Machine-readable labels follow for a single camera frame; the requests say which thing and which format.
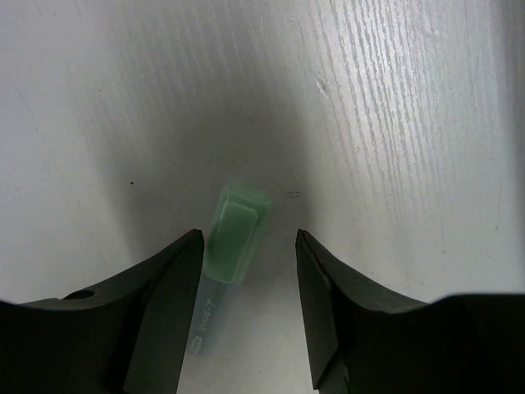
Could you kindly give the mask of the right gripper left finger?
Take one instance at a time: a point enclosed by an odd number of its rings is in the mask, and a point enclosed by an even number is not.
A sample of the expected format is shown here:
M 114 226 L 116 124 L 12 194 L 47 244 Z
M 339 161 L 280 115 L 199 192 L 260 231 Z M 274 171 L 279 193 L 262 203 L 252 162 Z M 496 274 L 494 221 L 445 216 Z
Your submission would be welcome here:
M 176 392 L 203 252 L 193 230 L 64 298 L 2 302 L 2 392 Z

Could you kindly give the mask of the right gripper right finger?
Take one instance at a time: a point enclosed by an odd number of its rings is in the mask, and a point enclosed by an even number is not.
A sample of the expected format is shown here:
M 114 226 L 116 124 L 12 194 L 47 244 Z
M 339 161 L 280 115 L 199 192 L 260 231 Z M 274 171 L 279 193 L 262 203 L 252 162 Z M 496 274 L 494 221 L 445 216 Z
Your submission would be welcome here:
M 521 393 L 524 297 L 458 294 L 425 303 L 373 281 L 306 231 L 297 276 L 320 393 Z

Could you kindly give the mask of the green highlighter marker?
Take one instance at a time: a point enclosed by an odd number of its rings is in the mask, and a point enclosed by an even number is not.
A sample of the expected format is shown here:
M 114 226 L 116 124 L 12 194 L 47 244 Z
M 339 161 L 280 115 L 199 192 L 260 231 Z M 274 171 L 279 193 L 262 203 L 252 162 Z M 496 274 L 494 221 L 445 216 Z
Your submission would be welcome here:
M 188 352 L 203 352 L 213 337 L 221 305 L 244 280 L 271 208 L 270 196 L 253 187 L 232 184 L 222 190 L 205 240 Z

